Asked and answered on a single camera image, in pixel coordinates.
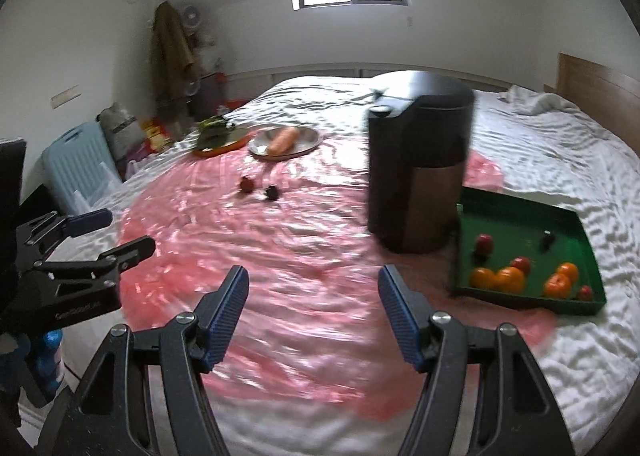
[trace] pink plastic sheet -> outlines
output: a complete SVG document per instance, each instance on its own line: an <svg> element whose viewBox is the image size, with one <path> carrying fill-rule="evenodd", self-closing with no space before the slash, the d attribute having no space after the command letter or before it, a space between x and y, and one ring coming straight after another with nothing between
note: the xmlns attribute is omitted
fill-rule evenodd
<svg viewBox="0 0 640 456"><path fill-rule="evenodd" d="M224 361L204 377L217 393L261 400L308 398L385 421L415 407L422 378L401 357L377 292L395 263L407 283L467 325L518 326L530 346L556 324L546 310L516 312L444 288L451 247L428 256L382 249L366 229L366 145L326 140L310 155L261 163L246 150L187 158L151 184L123 220L121 241L156 240L153 258L122 277L134 329L165 324L215 290L233 264L250 274L249 297ZM472 155L467 180L483 165ZM241 176L255 179L238 193ZM276 184L280 199L264 188Z"/></svg>
<svg viewBox="0 0 640 456"><path fill-rule="evenodd" d="M501 192L504 176L494 162L472 150L466 161L465 185L485 191Z"/></svg>

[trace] carrot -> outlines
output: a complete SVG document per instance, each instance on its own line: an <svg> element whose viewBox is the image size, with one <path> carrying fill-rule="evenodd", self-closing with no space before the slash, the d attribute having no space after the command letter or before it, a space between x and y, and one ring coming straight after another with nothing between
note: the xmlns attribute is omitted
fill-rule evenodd
<svg viewBox="0 0 640 456"><path fill-rule="evenodd" d="M290 149L300 136L298 128L283 128L267 146L267 154L278 156Z"/></svg>

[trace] black trash can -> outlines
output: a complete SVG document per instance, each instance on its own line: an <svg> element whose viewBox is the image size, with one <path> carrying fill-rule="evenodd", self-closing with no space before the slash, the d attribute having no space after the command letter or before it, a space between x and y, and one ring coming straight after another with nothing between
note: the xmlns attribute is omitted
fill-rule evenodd
<svg viewBox="0 0 640 456"><path fill-rule="evenodd" d="M457 224L475 95L457 79L422 71L373 83L369 230L393 252L431 252Z"/></svg>

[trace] orange plate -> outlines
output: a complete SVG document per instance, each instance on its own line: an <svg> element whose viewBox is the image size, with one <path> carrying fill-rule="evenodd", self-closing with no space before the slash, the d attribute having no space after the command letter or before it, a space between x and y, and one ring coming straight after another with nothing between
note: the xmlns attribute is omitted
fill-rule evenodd
<svg viewBox="0 0 640 456"><path fill-rule="evenodd" d="M235 140L234 142L229 142L228 144L225 144L222 147L215 147L213 149L193 149L193 151L191 152L195 156L199 156L201 158L213 158L214 156L219 156L220 154L225 154L226 152L229 152L229 151L242 149L253 137L254 137L254 134L252 132L247 132L247 134L242 138L240 138L239 140Z"/></svg>

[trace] wooden headboard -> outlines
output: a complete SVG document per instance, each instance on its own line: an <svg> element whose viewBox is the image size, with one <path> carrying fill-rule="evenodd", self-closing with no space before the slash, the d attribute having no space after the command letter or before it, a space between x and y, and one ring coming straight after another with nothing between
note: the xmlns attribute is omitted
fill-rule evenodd
<svg viewBox="0 0 640 456"><path fill-rule="evenodd" d="M640 81L561 53L556 82L558 95L576 104L640 156Z"/></svg>

